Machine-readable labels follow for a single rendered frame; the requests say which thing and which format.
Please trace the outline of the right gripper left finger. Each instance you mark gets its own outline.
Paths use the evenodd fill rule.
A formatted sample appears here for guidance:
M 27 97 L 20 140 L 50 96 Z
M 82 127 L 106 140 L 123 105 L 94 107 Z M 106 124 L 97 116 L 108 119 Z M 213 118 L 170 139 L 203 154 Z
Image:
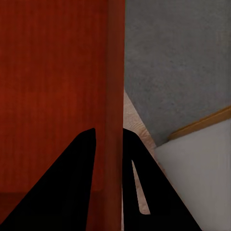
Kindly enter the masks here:
M 95 128 L 78 134 L 0 231 L 86 231 L 95 150 Z

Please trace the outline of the storage box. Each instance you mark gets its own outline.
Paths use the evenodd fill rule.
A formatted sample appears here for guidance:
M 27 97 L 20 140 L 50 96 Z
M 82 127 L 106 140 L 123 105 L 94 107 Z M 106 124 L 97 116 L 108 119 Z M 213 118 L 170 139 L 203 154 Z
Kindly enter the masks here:
M 121 231 L 125 0 L 0 0 L 0 225 L 95 128 L 86 231 Z

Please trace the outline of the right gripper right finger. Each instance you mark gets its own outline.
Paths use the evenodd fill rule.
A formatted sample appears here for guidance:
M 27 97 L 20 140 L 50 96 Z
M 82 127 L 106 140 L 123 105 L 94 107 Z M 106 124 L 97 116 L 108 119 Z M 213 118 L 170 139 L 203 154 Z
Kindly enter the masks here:
M 151 215 L 139 210 L 134 161 Z M 202 231 L 136 133 L 123 129 L 124 231 Z

